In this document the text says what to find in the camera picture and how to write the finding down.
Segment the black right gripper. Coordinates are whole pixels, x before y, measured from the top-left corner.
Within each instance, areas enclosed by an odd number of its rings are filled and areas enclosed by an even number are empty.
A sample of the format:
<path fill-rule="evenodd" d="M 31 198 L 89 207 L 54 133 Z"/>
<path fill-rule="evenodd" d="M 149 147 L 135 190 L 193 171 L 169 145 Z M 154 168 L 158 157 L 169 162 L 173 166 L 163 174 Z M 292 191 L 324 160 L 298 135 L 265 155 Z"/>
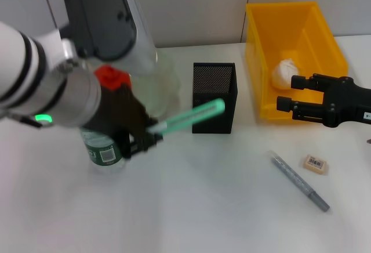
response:
<path fill-rule="evenodd" d="M 329 128 L 349 121 L 370 124 L 370 89 L 358 86 L 350 77 L 313 74 L 306 79 L 294 75 L 291 88 L 324 91 L 322 105 L 278 96 L 277 110 L 292 112 L 293 120 L 322 123 Z"/>

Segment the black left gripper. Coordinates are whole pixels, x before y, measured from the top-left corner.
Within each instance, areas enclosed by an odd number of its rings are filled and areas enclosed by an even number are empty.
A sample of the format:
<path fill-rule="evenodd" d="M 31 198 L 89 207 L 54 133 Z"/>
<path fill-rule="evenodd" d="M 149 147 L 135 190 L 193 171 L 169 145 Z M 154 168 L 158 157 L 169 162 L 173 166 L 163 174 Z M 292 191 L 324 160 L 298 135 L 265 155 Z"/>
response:
<path fill-rule="evenodd" d="M 115 91 L 101 87 L 99 106 L 86 129 L 110 137 L 123 149 L 123 158 L 130 160 L 163 141 L 162 135 L 146 132 L 146 127 L 157 123 L 158 120 L 147 114 L 131 89 L 123 84 Z"/>

